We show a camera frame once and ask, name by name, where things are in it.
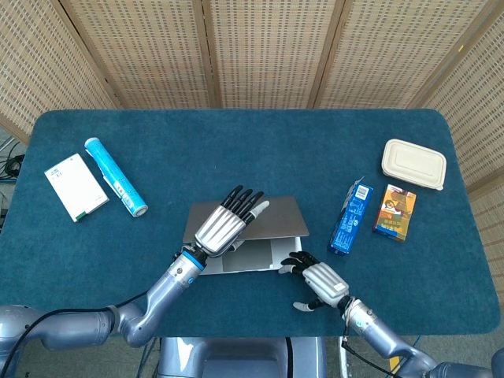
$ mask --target blue tube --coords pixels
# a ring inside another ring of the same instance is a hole
[[[122,173],[119,166],[117,166],[109,152],[100,142],[100,139],[89,138],[85,142],[84,147],[86,148],[86,152],[98,164],[98,167],[102,171],[103,179],[112,188],[117,197],[120,198],[130,214],[133,217],[145,214],[148,209],[146,203]]]

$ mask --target table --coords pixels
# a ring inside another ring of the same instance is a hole
[[[97,136],[149,205],[133,218],[106,186],[87,138]],[[442,152],[443,191],[381,172],[391,138]],[[44,171],[78,152],[110,201],[74,224]],[[326,251],[348,187],[374,188],[350,256]],[[488,332],[499,307],[446,121],[429,109],[64,110],[43,114],[0,235],[0,304],[41,310],[102,307],[150,287],[179,249],[192,202],[219,200],[242,183],[294,195],[326,261],[397,333]],[[417,194],[405,243],[371,232],[387,183]],[[296,276],[203,276],[159,336],[340,335],[329,308],[300,313],[313,293]]]

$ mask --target plastic lid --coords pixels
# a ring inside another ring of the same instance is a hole
[[[441,191],[447,160],[438,151],[391,139],[385,145],[381,168],[387,176]]]

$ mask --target laptop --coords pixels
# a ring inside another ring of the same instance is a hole
[[[293,196],[264,198],[269,207],[238,237],[243,244],[222,258],[208,258],[202,274],[225,274],[277,270],[290,252],[302,250],[301,237],[308,236],[298,203]],[[219,202],[196,202],[187,219],[183,243],[194,245],[195,233]]]

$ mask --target label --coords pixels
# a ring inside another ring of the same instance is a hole
[[[366,197],[368,196],[369,189],[367,187],[363,187],[362,185],[359,185],[357,187],[357,192],[355,193],[355,197],[361,199],[362,201],[365,201]]]

